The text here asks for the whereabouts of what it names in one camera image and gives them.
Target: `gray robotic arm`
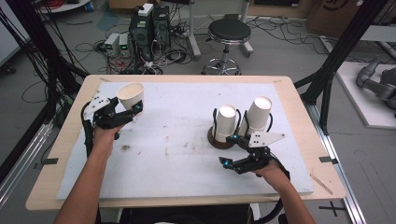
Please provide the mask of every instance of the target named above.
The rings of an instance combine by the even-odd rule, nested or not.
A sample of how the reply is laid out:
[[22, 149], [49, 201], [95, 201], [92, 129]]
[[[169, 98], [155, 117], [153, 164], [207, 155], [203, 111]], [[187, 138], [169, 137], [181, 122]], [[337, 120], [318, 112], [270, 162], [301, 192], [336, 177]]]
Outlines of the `gray robotic arm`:
[[385, 70], [382, 73], [379, 83], [370, 79], [380, 63], [380, 59], [374, 59], [367, 66], [363, 67], [358, 74], [356, 84], [359, 87], [372, 91], [377, 98], [385, 101], [388, 107], [396, 109], [396, 67]]

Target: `black metal post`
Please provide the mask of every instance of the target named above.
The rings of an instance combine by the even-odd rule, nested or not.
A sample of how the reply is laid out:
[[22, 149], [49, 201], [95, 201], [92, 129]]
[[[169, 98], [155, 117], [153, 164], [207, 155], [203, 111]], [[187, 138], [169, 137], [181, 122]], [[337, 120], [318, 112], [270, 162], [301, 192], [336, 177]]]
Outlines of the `black metal post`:
[[319, 70], [309, 77], [294, 83], [296, 88], [311, 83], [306, 92], [301, 95], [302, 100], [310, 105], [314, 105], [323, 92], [319, 125], [325, 134], [328, 134], [327, 118], [329, 115], [332, 79], [349, 52], [361, 40], [361, 37], [387, 2], [388, 0], [365, 0]]

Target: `human hand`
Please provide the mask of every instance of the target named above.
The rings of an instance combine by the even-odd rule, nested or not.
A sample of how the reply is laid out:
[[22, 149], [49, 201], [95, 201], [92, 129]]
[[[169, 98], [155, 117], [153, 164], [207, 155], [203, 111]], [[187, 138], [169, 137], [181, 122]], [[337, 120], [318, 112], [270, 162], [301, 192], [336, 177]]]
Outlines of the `human hand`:
[[260, 170], [253, 171], [253, 173], [264, 177], [265, 181], [267, 181], [267, 183], [271, 185], [277, 192], [280, 192], [282, 189], [289, 188], [291, 186], [288, 177], [282, 172], [282, 170], [274, 161], [270, 161], [268, 165], [261, 168]]
[[124, 125], [113, 129], [102, 129], [95, 126], [93, 130], [93, 148], [92, 153], [105, 156], [108, 159], [113, 150], [114, 135], [120, 131]]

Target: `brown round base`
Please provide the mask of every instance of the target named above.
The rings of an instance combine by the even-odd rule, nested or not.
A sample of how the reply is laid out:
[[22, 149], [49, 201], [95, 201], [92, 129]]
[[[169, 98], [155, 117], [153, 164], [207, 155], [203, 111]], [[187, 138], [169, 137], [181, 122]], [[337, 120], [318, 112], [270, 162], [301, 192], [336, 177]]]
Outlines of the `brown round base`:
[[230, 147], [233, 147], [233, 144], [231, 143], [221, 143], [217, 141], [212, 134], [212, 130], [213, 130], [213, 126], [207, 132], [207, 140], [209, 141], [210, 145], [218, 149], [228, 149]]

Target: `black stool seat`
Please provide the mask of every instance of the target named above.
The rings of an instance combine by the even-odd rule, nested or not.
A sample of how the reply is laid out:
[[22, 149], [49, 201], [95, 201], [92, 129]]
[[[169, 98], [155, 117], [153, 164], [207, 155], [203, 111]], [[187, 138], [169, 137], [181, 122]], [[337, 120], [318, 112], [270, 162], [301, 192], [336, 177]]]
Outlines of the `black stool seat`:
[[209, 35], [228, 41], [248, 41], [250, 28], [240, 20], [221, 19], [210, 23]]

